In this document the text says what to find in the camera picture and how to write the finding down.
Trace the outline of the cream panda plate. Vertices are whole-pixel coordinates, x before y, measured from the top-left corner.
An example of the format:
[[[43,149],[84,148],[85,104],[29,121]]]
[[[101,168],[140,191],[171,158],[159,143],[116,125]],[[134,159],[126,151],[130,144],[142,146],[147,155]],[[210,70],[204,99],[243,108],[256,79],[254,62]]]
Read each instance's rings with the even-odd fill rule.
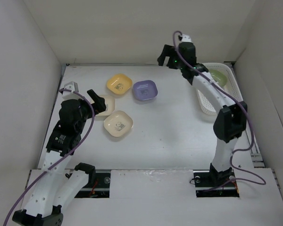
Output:
[[[104,120],[105,130],[113,137],[122,137],[133,127],[132,118],[124,111],[115,111]]]
[[[106,110],[96,115],[96,117],[100,116],[109,116],[115,110],[115,98],[110,95],[100,95],[100,97],[105,99]]]

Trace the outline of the cream panda plate front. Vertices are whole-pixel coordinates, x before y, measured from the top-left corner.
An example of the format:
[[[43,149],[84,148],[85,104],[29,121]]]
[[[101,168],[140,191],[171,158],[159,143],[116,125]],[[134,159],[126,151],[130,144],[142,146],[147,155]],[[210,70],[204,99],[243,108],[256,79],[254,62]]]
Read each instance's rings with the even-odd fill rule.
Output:
[[[105,130],[113,137],[122,137],[133,127],[132,118],[124,111],[115,111],[104,120]]]

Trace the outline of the green panda plate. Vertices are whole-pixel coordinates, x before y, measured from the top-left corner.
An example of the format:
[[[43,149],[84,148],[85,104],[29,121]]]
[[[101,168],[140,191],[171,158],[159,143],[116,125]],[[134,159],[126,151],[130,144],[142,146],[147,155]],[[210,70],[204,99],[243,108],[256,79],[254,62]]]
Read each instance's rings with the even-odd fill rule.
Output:
[[[214,69],[210,69],[209,72],[214,81],[216,81],[220,87],[223,88],[227,84],[227,77],[223,73]]]

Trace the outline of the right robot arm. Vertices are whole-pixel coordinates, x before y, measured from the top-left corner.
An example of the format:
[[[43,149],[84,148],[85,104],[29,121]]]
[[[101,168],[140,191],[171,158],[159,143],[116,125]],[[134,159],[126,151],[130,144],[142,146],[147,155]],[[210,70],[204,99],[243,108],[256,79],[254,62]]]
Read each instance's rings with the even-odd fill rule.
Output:
[[[187,57],[187,66],[178,56],[176,50]],[[208,173],[208,190],[218,189],[229,181],[232,174],[231,159],[238,138],[246,129],[247,105],[245,102],[235,102],[224,94],[223,89],[211,76],[208,68],[196,60],[196,48],[192,42],[182,42],[178,48],[164,45],[158,57],[158,65],[166,63],[170,69],[179,69],[182,76],[212,104],[217,113],[213,131],[217,137],[215,156]]]

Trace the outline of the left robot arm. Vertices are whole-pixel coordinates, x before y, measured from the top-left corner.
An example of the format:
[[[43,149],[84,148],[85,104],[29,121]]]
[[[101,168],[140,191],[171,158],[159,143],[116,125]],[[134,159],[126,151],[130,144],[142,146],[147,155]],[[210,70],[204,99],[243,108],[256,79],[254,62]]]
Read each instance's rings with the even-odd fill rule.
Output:
[[[87,135],[81,136],[88,119],[106,110],[105,99],[93,89],[87,91],[93,100],[90,103],[77,91],[60,89],[60,93],[69,92],[76,99],[64,100],[57,121],[46,145],[46,154],[42,173],[21,194],[22,200],[32,188],[33,192],[23,209],[11,209],[9,215],[13,222],[21,226],[60,226],[63,212],[84,186],[92,186],[96,180],[93,165],[79,163],[68,181],[62,186],[64,170],[75,150],[84,142]]]

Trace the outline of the yellow panda plate back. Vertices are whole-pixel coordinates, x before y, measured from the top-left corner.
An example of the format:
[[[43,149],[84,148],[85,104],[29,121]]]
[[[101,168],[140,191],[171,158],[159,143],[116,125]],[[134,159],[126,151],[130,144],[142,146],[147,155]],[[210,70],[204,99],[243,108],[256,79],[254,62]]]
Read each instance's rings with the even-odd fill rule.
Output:
[[[123,73],[115,74],[106,83],[107,88],[116,95],[125,94],[132,86],[133,81]]]

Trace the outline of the purple plate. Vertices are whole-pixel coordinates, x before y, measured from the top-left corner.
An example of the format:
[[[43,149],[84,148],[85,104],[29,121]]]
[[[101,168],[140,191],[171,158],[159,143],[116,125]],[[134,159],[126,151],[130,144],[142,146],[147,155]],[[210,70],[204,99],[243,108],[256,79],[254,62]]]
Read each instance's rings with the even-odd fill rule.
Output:
[[[154,99],[158,95],[158,89],[154,81],[138,81],[133,85],[134,97],[139,101]]]

